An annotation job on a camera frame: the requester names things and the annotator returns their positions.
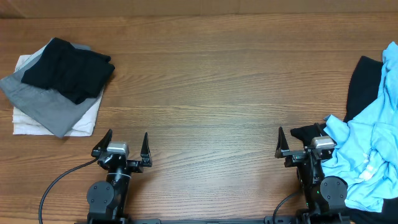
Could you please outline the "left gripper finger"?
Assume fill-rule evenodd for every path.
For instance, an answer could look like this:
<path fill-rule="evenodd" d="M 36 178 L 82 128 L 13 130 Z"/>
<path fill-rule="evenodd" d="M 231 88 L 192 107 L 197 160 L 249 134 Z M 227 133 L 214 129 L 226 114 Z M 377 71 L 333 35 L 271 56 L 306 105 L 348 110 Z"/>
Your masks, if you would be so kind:
<path fill-rule="evenodd" d="M 92 152 L 102 152 L 105 151 L 109 143 L 112 140 L 113 130 L 109 129 L 105 136 L 98 142 L 98 144 L 93 148 Z"/>
<path fill-rule="evenodd" d="M 151 161 L 148 133 L 145 133 L 145 135 L 144 135 L 142 148 L 141 148 L 141 161 L 142 162 L 150 162 Z"/>

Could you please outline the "light blue t-shirt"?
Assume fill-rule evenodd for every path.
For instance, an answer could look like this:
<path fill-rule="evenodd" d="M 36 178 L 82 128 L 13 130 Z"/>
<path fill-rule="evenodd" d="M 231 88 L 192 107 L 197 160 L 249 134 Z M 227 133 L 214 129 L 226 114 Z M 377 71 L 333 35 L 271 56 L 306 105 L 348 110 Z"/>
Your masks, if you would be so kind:
<path fill-rule="evenodd" d="M 397 44 L 382 53 L 377 98 L 347 123 L 332 114 L 325 132 L 337 143 L 323 162 L 327 176 L 348 184 L 345 204 L 367 212 L 382 211 L 385 199 L 397 197 Z"/>

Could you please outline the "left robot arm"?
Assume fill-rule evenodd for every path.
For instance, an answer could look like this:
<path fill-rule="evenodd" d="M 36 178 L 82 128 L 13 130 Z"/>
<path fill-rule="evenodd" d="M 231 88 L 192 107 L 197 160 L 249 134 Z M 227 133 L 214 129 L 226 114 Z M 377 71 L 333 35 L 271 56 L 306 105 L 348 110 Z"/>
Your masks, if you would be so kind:
<path fill-rule="evenodd" d="M 88 223 L 132 223 L 124 211 L 132 174 L 142 173 L 145 167 L 152 166 L 148 134 L 144 135 L 138 161 L 130 160 L 128 144 L 112 141 L 112 135 L 113 131 L 108 130 L 91 152 L 98 165 L 107 171 L 107 176 L 105 181 L 96 182 L 88 189 Z"/>

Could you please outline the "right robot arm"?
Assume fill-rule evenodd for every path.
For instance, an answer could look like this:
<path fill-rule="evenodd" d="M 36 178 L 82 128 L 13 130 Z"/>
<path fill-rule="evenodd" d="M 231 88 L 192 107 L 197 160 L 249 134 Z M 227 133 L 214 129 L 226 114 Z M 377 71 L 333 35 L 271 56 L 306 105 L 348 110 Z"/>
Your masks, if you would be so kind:
<path fill-rule="evenodd" d="M 336 142 L 327 135 L 319 124 L 314 126 L 320 133 L 312 139 L 309 146 L 302 151 L 291 151 L 284 131 L 279 128 L 275 157 L 284 158 L 286 167 L 296 167 L 301 189 L 292 193 L 275 208 L 271 217 L 266 217 L 265 223 L 291 224 L 344 224 L 350 223 L 349 216 L 344 214 L 345 200 L 348 194 L 348 184 L 340 177 L 326 176 L 322 162 L 332 158 Z M 278 216 L 277 211 L 289 199 L 303 194 L 306 209 L 297 210 L 294 216 Z"/>

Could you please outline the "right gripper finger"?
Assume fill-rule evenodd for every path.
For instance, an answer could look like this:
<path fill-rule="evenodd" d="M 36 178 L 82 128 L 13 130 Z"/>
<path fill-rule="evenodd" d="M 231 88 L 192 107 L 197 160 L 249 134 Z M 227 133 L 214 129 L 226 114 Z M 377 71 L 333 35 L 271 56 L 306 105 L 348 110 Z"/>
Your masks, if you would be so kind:
<path fill-rule="evenodd" d="M 282 127 L 279 127 L 278 129 L 278 141 L 277 141 L 277 146 L 276 146 L 276 152 L 287 152 L 290 151 L 288 142 L 286 140 L 284 131 Z"/>
<path fill-rule="evenodd" d="M 319 123 L 315 123 L 314 127 L 318 133 L 319 136 L 327 136 L 328 134 L 325 132 L 325 128 L 326 128 L 326 124 L 319 124 Z"/>

